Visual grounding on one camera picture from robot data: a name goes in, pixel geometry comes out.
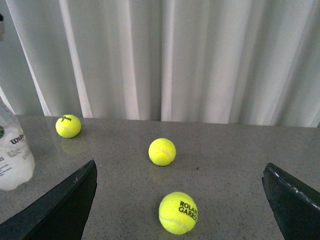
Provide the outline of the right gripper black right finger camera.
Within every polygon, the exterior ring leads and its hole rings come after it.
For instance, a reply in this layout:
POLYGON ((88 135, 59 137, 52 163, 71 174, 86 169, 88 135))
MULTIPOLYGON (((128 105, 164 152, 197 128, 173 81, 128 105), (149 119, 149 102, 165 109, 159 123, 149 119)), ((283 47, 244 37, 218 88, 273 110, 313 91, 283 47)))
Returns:
POLYGON ((271 162, 261 181, 283 238, 318 240, 320 193, 271 162))

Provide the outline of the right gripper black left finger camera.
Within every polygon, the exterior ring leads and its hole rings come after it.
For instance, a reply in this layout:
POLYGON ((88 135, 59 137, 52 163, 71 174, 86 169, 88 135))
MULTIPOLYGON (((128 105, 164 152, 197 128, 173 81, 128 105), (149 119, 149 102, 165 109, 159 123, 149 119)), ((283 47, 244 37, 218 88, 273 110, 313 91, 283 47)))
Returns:
POLYGON ((0 225, 2 240, 80 240, 97 189, 90 160, 27 208, 0 225))

